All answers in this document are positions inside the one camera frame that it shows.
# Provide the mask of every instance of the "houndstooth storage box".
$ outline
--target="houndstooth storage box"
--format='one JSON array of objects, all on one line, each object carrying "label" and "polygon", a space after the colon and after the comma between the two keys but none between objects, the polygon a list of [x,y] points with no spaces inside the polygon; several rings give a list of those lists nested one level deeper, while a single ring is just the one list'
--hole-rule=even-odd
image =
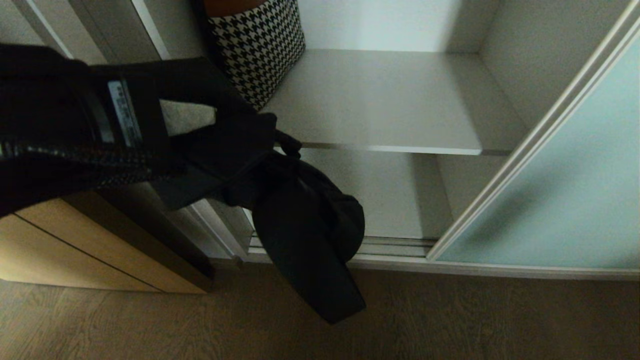
[{"label": "houndstooth storage box", "polygon": [[235,15],[210,17],[223,70],[256,110],[271,98],[305,50],[296,0],[267,0]]}]

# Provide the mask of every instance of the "shelf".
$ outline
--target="shelf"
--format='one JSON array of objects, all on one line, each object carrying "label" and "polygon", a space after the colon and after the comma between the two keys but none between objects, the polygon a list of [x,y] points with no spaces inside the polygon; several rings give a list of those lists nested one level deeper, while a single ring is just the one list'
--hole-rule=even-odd
[{"label": "shelf", "polygon": [[301,154],[358,199],[366,236],[437,239],[453,221],[433,155],[327,149]]},{"label": "shelf", "polygon": [[525,134],[474,54],[308,50],[263,111],[311,148],[507,154]]}]

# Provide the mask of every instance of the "white wall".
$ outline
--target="white wall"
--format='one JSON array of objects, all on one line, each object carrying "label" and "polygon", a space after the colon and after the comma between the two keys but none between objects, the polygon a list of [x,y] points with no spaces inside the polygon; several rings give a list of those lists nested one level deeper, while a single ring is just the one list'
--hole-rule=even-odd
[{"label": "white wall", "polygon": [[0,41],[46,45],[90,65],[106,63],[68,0],[1,0],[0,4]]},{"label": "white wall", "polygon": [[504,0],[481,56],[534,127],[600,44],[630,0]]},{"label": "white wall", "polygon": [[298,0],[309,49],[475,53],[499,0]]},{"label": "white wall", "polygon": [[640,267],[640,38],[438,258]]}]

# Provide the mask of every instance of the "wooden floor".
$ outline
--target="wooden floor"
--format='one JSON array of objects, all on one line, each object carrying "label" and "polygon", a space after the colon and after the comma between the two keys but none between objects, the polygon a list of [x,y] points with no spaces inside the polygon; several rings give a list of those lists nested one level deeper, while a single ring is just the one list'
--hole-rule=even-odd
[{"label": "wooden floor", "polygon": [[637,282],[356,270],[368,309],[329,326],[270,265],[210,295],[0,282],[0,359],[639,359]]}]

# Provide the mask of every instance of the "white cabinet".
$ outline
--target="white cabinet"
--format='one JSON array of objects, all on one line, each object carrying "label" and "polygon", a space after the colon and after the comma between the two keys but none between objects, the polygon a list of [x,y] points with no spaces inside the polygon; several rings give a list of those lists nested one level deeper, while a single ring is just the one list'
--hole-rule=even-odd
[{"label": "white cabinet", "polygon": [[264,111],[389,238],[440,238],[637,5],[299,3],[308,49]]},{"label": "white cabinet", "polygon": [[[303,160],[364,205],[367,237],[352,264],[376,268],[487,269],[439,257],[640,28],[638,0],[298,2],[307,51],[264,110],[305,144]],[[187,12],[132,3],[162,59],[194,55],[180,45],[199,36],[171,30],[194,29]],[[190,211],[228,255],[268,261],[240,209],[203,200]],[[487,271],[555,272],[512,265]]]}]

